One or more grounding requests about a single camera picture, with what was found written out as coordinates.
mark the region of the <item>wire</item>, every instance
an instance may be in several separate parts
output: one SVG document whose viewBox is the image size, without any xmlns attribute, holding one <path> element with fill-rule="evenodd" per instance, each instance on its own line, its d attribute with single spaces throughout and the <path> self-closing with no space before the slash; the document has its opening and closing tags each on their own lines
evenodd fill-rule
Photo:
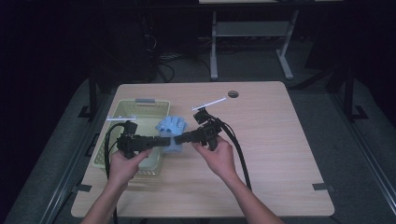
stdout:
<svg viewBox="0 0 396 224">
<path fill-rule="evenodd" d="M 184 54 L 175 53 L 175 54 L 171 54 L 171 55 L 161 55 L 160 59 L 162 59 L 162 60 L 172 60 L 172 59 L 182 58 L 184 56 L 185 56 Z"/>
<path fill-rule="evenodd" d="M 153 46 L 151 47 L 151 49 L 155 49 L 155 47 L 157 47 L 157 38 L 155 38 L 154 35 L 145 35 L 145 37 L 151 37 L 154 40 Z"/>
<path fill-rule="evenodd" d="M 215 122 L 217 122 L 221 129 L 224 130 L 224 132 L 227 133 L 227 135 L 230 137 L 231 141 L 233 141 L 233 145 L 236 148 L 236 151 L 238 152 L 238 156 L 239 156 L 239 160 L 241 161 L 241 165 L 242 165 L 242 170 L 244 172 L 244 176 L 245 176 L 245 181 L 247 183 L 247 187 L 252 190 L 251 188 L 251 184 L 250 184 L 250 177 L 248 175 L 248 168 L 247 168 L 247 164 L 245 162 L 245 158 L 244 158 L 244 154 L 242 152 L 242 148 L 239 145 L 238 140 L 236 139 L 235 133 L 233 132 L 233 129 L 231 128 L 230 125 L 228 125 L 227 123 L 221 121 L 221 119 L 219 118 L 215 118 L 212 115 L 206 114 L 209 118 L 213 119 Z"/>
<path fill-rule="evenodd" d="M 212 44 L 212 38 L 210 37 L 205 37 L 206 42 L 200 46 L 198 46 L 199 49 L 205 49 L 207 47 L 210 47 L 210 44 Z"/>
<path fill-rule="evenodd" d="M 108 148 L 108 144 L 110 142 L 111 132 L 117 127 L 124 127 L 123 123 L 116 123 L 113 126 L 111 126 L 111 128 L 107 131 L 106 136 L 105 136 L 105 152 L 104 153 L 105 153 L 105 168 L 106 168 L 107 179 L 110 175 L 110 158 L 109 158 L 110 150 L 111 150 L 111 148 L 114 147 L 114 145 L 117 143 L 117 141 L 111 146 L 111 148 Z M 114 212 L 113 212 L 113 222 L 115 224 L 119 223 L 118 217 L 117 217 L 117 207 L 114 209 Z"/>
<path fill-rule="evenodd" d="M 158 66 L 158 73 L 160 74 L 161 78 L 163 79 L 163 82 L 165 82 L 165 83 L 171 82 L 172 79 L 175 77 L 175 69 L 167 64 L 164 64 L 164 63 L 159 63 L 158 65 L 168 67 L 172 70 L 172 76 L 169 79 L 167 79 L 165 73 L 160 69 L 160 66 Z"/>
<path fill-rule="evenodd" d="M 207 65 L 207 63 L 206 63 L 206 62 L 204 62 L 204 60 L 202 60 L 202 59 L 199 59 L 199 58 L 196 58 L 195 60 L 198 60 L 199 62 L 203 63 L 203 64 L 204 64 L 204 66 L 207 68 L 207 70 L 210 72 L 210 67 L 209 67 L 209 65 Z"/>
<path fill-rule="evenodd" d="M 148 218 L 143 218 L 140 222 L 139 222 L 139 224 L 146 224 L 146 223 L 148 223 Z"/>
<path fill-rule="evenodd" d="M 234 39 L 227 39 L 219 42 L 218 48 L 219 54 L 235 54 L 247 50 L 248 45 L 240 40 L 235 41 Z"/>
<path fill-rule="evenodd" d="M 330 216 L 330 219 L 336 222 L 337 224 L 343 224 L 340 220 L 334 217 L 334 215 Z"/>
<path fill-rule="evenodd" d="M 98 43 L 96 43 L 92 38 L 88 37 L 91 42 L 97 47 L 99 48 L 99 50 L 101 50 L 108 58 L 112 59 L 114 62 L 116 62 L 119 66 L 121 66 L 123 69 L 125 69 L 125 71 L 127 71 L 128 73 L 132 74 L 133 76 L 138 76 L 138 74 L 134 71 L 132 71 L 131 69 L 128 68 L 128 66 L 126 66 L 124 63 L 120 62 L 116 57 L 114 57 L 112 54 L 110 54 L 107 50 L 105 50 L 104 48 L 102 48 Z"/>
</svg>

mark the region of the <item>table leg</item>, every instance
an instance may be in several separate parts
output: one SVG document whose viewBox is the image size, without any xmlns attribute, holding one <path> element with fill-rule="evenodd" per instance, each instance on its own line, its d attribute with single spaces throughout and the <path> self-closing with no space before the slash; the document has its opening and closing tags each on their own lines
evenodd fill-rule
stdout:
<svg viewBox="0 0 396 224">
<path fill-rule="evenodd" d="M 276 50 L 277 58 L 280 61 L 280 66 L 282 66 L 283 73 L 285 74 L 286 79 L 293 79 L 293 74 L 289 68 L 289 64 L 288 64 L 288 61 L 286 60 L 285 55 L 286 55 L 286 50 L 288 49 L 288 46 L 289 46 L 291 35 L 293 34 L 294 25 L 297 21 L 298 13 L 299 13 L 299 10 L 293 11 L 293 14 L 291 16 L 291 19 L 290 19 L 290 22 L 288 25 L 288 30 L 285 35 L 285 43 L 283 44 L 281 49 Z"/>
<path fill-rule="evenodd" d="M 212 22 L 212 50 L 210 52 L 210 80 L 216 81 L 218 77 L 218 59 L 216 57 L 216 11 L 214 11 Z"/>
</svg>

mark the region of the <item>forearm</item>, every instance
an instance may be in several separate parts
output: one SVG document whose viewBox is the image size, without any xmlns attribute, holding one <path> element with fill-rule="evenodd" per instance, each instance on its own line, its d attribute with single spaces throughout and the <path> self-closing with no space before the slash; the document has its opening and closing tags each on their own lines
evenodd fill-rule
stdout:
<svg viewBox="0 0 396 224">
<path fill-rule="evenodd" d="M 233 193 L 249 224 L 283 223 L 253 192 L 242 182 L 238 175 L 222 178 Z"/>
<path fill-rule="evenodd" d="M 108 223 L 123 189 L 107 184 L 81 223 Z"/>
</svg>

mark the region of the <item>right hand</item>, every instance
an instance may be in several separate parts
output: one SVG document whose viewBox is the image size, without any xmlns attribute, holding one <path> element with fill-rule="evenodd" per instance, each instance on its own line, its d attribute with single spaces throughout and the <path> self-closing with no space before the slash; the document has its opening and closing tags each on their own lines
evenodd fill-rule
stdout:
<svg viewBox="0 0 396 224">
<path fill-rule="evenodd" d="M 233 147 L 220 136 L 217 137 L 217 140 L 218 146 L 213 151 L 199 143 L 191 144 L 204 157 L 212 172 L 225 180 L 237 175 L 233 161 Z"/>
</svg>

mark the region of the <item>black device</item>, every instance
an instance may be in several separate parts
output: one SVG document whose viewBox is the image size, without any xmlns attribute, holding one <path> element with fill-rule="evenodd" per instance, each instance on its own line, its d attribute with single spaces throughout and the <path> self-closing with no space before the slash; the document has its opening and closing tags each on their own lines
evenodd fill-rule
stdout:
<svg viewBox="0 0 396 224">
<path fill-rule="evenodd" d="M 216 137 L 218 136 L 218 133 L 221 132 L 220 124 L 211 118 L 205 108 L 199 109 L 199 112 L 194 115 L 194 118 L 198 124 L 203 123 L 204 125 L 195 131 L 175 136 L 175 143 L 180 145 L 187 142 L 199 142 L 203 146 L 209 144 L 209 149 L 211 151 L 215 150 L 218 146 L 218 140 Z"/>
<path fill-rule="evenodd" d="M 135 156 L 135 152 L 141 152 L 153 147 L 168 147 L 171 145 L 170 137 L 140 136 L 138 134 L 122 133 L 117 138 L 117 148 L 123 151 L 127 159 Z"/>
</svg>

